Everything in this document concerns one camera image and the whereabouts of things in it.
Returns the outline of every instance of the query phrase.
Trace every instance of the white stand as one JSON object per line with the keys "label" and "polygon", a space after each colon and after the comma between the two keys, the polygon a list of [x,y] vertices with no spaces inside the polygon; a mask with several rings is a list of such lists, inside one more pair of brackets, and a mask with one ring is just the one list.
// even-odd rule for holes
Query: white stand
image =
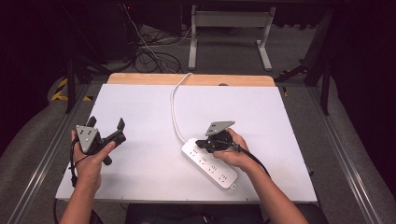
{"label": "white stand", "polygon": [[272,71],[272,66],[265,50],[265,43],[270,33],[271,24],[275,16],[275,8],[269,12],[227,12],[227,11],[196,11],[192,6],[191,11],[191,45],[189,69],[195,69],[197,54],[196,27],[265,27],[261,40],[257,46],[262,56],[262,63],[266,71]]}

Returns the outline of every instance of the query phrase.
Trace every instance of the person's left hand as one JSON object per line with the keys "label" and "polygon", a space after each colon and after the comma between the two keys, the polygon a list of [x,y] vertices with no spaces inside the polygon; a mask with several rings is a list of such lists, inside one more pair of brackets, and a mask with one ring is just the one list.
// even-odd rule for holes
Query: person's left hand
{"label": "person's left hand", "polygon": [[[76,131],[72,131],[72,141],[76,137]],[[93,156],[82,153],[79,143],[74,146],[74,161],[79,163],[76,165],[78,173],[77,186],[85,186],[93,188],[97,191],[101,185],[100,171],[102,169],[102,161],[114,149],[115,142],[108,143],[102,150]]]}

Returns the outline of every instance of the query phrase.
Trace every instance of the gray floor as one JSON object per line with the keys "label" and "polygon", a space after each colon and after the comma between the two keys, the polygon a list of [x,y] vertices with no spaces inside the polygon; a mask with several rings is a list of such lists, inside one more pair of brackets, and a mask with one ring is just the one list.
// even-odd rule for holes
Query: gray floor
{"label": "gray floor", "polygon": [[[242,29],[236,35],[226,35],[216,30],[204,30],[199,34],[196,74],[237,74],[268,75],[277,77],[282,70],[290,70],[302,59],[309,46],[315,29],[303,31],[297,27],[278,28],[273,26],[267,43],[267,52],[273,71],[265,72],[255,40],[261,35],[259,29]],[[167,52],[176,56],[182,63],[184,72],[188,72],[189,40],[172,47],[152,48],[154,51]],[[353,181],[348,177],[332,141],[332,135],[323,122],[321,111],[317,109],[312,91],[320,90],[318,85],[308,89],[301,84],[304,76],[288,80],[288,96],[283,101],[290,117],[292,128],[303,153],[305,162],[314,170],[312,182],[318,193],[323,211],[330,223],[368,223],[364,215],[359,195],[355,195]],[[86,95],[97,96],[103,77],[95,77],[91,86],[79,85],[80,90],[88,89]],[[49,97],[54,93],[49,90]],[[69,130],[76,124],[85,123],[90,115],[93,102],[79,102],[73,114],[68,116],[64,133],[56,133],[65,116],[67,102],[54,101],[32,118],[15,136],[7,151],[0,159],[0,223],[12,220],[22,223],[51,223],[52,203],[56,190],[62,180],[62,172],[68,163],[70,145]],[[396,202],[380,175],[372,165],[361,140],[356,135],[345,109],[337,98],[335,84],[332,82],[329,102],[330,116],[327,119],[339,137],[341,145],[356,168],[359,178],[367,192],[367,198],[373,205],[379,220],[374,223],[396,223]],[[53,137],[60,135],[55,148]],[[30,202],[22,209],[14,211],[25,190],[32,186],[30,180],[37,167],[41,167],[43,158],[53,153],[53,162],[49,169],[33,183],[39,188],[29,195]],[[65,202],[58,202],[57,214],[62,215]],[[123,223],[126,204],[96,203],[94,210],[105,223]]]}

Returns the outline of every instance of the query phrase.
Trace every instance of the power strip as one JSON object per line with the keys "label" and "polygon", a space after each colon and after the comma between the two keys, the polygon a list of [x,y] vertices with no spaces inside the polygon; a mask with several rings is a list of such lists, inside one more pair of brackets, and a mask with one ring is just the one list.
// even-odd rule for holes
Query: power strip
{"label": "power strip", "polygon": [[238,173],[227,163],[213,157],[204,148],[198,148],[197,139],[192,138],[182,148],[183,156],[221,189],[234,189]]}

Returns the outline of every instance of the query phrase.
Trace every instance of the white table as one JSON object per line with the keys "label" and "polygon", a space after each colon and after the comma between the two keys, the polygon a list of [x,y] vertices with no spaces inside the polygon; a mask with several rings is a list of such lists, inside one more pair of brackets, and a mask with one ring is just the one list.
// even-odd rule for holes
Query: white table
{"label": "white table", "polygon": [[[175,84],[182,78],[182,75],[113,76],[145,80],[153,77],[174,80]],[[191,77],[192,80],[196,78],[205,76]],[[222,78],[227,79],[226,76],[218,78],[221,82]],[[116,131],[123,118],[127,140],[111,153],[113,163],[103,166],[102,186],[95,200],[258,203],[259,198],[248,177],[239,169],[235,169],[238,173],[236,188],[221,190],[182,156],[183,143],[177,138],[171,120],[170,93],[174,85],[155,84],[106,84],[102,87],[91,114],[97,119],[95,127],[106,137]],[[232,128],[244,136],[250,151],[292,201],[317,201],[278,88],[182,85],[175,95],[175,113],[179,131],[185,139],[205,139],[210,122],[234,120]],[[70,198],[73,192],[70,177],[67,170],[56,198]]]}

